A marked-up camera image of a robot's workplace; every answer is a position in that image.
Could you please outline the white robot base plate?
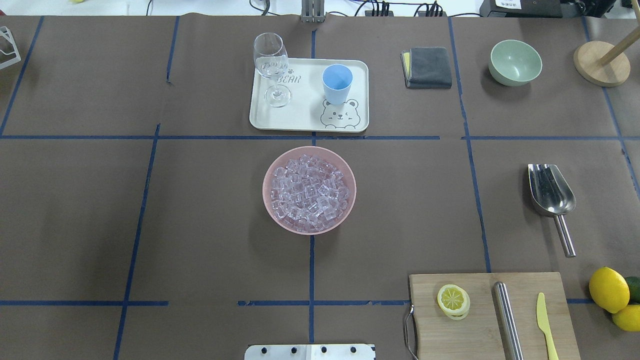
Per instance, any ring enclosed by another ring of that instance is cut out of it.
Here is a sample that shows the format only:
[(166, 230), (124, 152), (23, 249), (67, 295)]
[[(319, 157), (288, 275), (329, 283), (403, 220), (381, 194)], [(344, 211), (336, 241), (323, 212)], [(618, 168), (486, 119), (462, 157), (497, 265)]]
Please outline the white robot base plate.
[(373, 344), (254, 344), (245, 360), (375, 360)]

